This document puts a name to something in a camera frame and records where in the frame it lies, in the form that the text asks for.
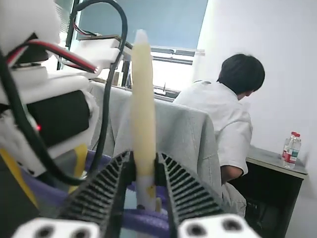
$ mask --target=plastic bottle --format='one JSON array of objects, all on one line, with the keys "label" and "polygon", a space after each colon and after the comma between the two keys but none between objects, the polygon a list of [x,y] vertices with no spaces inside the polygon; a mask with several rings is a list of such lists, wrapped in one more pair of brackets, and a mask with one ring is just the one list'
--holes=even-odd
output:
[{"label": "plastic bottle", "polygon": [[287,146],[287,151],[284,157],[283,164],[286,168],[293,169],[298,158],[299,150],[301,149],[300,134],[296,133],[291,138]]},{"label": "plastic bottle", "polygon": [[291,139],[292,139],[293,137],[295,137],[295,134],[296,134],[296,132],[295,132],[295,131],[292,131],[291,137],[285,139],[284,149],[283,149],[283,153],[282,153],[282,157],[281,157],[282,160],[284,160],[285,154],[286,154],[286,151],[287,151],[288,144],[289,144],[289,142],[291,141]]}]

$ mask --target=red wire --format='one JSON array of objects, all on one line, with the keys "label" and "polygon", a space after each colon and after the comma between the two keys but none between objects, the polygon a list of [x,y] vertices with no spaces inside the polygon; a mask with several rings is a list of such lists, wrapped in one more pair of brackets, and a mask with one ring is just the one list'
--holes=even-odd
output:
[{"label": "red wire", "polygon": [[25,43],[21,44],[20,46],[18,46],[16,48],[16,50],[7,57],[7,64],[10,64],[16,58],[16,56],[21,52],[21,50],[23,50],[24,47],[28,46],[28,45],[42,46],[46,50],[51,51],[51,52],[65,58],[65,59],[69,60],[70,62],[78,65],[83,70],[86,70],[88,72],[95,73],[97,71],[97,68],[93,64],[89,63],[88,61],[86,61],[84,59],[81,59],[79,56],[75,55],[74,53],[66,51],[64,48],[62,48],[58,45],[48,43],[48,42],[43,42],[40,40],[30,40],[30,41],[25,42]]}]

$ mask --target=black cable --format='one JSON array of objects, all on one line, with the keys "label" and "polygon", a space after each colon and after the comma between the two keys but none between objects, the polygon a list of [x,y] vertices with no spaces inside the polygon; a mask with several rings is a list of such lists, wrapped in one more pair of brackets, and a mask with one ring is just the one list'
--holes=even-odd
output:
[{"label": "black cable", "polygon": [[[110,96],[110,89],[111,89],[111,82],[113,79],[114,71],[119,63],[120,57],[123,53],[126,37],[127,37],[127,18],[123,11],[123,9],[118,5],[117,2],[114,0],[87,0],[79,5],[77,5],[76,10],[72,12],[73,14],[77,14],[78,11],[83,10],[87,6],[98,3],[98,2],[105,2],[112,5],[120,14],[122,20],[122,34],[119,43],[119,55],[117,56],[114,63],[110,66],[110,72],[108,75],[108,80],[105,86],[104,92],[104,106],[103,106],[103,119],[102,119],[102,127],[99,136],[99,143],[96,149],[96,153],[91,164],[90,170],[94,171],[98,168],[98,164],[103,154],[103,148],[106,141],[106,129],[108,123],[108,110],[109,110],[109,96]],[[5,94],[8,98],[8,102],[10,104],[10,108],[12,110],[15,123],[19,126],[20,130],[24,134],[26,140],[28,141],[30,147],[39,158],[43,166],[47,169],[47,171],[60,180],[63,183],[69,185],[79,185],[84,179],[71,177],[65,174],[60,168],[54,163],[53,159],[48,154],[47,148],[44,142],[41,140],[39,135],[35,132],[33,127],[31,126],[29,120],[27,119],[27,112],[24,111],[24,107],[19,97],[19,93],[15,82],[10,74],[9,68],[6,64],[6,58],[4,57],[2,51],[0,50],[0,80],[2,87],[5,91]]]},{"label": "black cable", "polygon": [[106,85],[105,85],[104,99],[103,99],[102,125],[101,125],[100,135],[99,135],[99,139],[98,139],[98,145],[96,148],[94,159],[91,163],[91,166],[90,166],[90,169],[88,172],[88,176],[89,176],[89,174],[91,174],[91,172],[95,171],[98,168],[101,157],[103,155],[104,146],[105,146],[105,142],[106,142],[107,126],[108,126],[109,98],[110,98],[111,83],[112,83],[112,79],[114,76],[114,71],[119,64],[121,55],[123,53],[124,46],[125,46],[126,39],[127,39],[127,34],[128,34],[127,17],[125,15],[123,9],[120,7],[120,5],[114,0],[87,0],[87,1],[84,1],[76,6],[76,8],[74,9],[74,12],[72,12],[72,14],[71,14],[71,18],[73,19],[76,16],[78,11],[82,11],[83,9],[85,9],[86,7],[88,7],[90,5],[95,4],[95,3],[100,3],[100,2],[109,3],[111,6],[113,6],[118,11],[118,13],[120,14],[120,17],[121,17],[121,21],[122,21],[122,30],[121,30],[120,43],[118,46],[119,54],[118,54],[117,58],[115,59],[115,62],[112,63],[110,66],[108,79],[107,79]]},{"label": "black cable", "polygon": [[11,76],[9,68],[6,64],[6,58],[4,57],[2,51],[0,50],[0,79],[2,87],[5,91],[6,97],[10,104],[15,123],[19,126],[20,130],[24,134],[26,140],[30,144],[36,156],[39,158],[43,166],[47,171],[58,178],[60,181],[71,184],[79,185],[83,180],[80,178],[74,178],[65,174],[60,168],[54,163],[53,159],[50,157],[47,148],[31,126],[29,120],[27,119],[24,107],[19,97],[19,93],[15,82]]}]

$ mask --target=black hair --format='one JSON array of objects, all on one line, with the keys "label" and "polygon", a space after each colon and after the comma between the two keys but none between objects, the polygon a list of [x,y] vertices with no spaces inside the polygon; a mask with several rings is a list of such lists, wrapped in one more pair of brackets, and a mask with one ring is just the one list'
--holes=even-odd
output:
[{"label": "black hair", "polygon": [[262,87],[264,78],[264,67],[257,58],[237,54],[222,63],[218,82],[239,95],[249,91],[257,91]]}]

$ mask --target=black desk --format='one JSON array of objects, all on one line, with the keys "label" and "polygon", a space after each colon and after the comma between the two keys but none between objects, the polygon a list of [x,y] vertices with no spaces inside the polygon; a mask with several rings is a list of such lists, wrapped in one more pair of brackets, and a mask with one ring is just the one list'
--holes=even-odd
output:
[{"label": "black desk", "polygon": [[285,237],[302,181],[308,174],[304,165],[297,161],[294,169],[287,169],[279,154],[255,147],[250,149],[247,164],[249,173],[230,183],[247,201],[265,207],[262,216],[270,225],[263,226],[259,232],[262,237]]}]

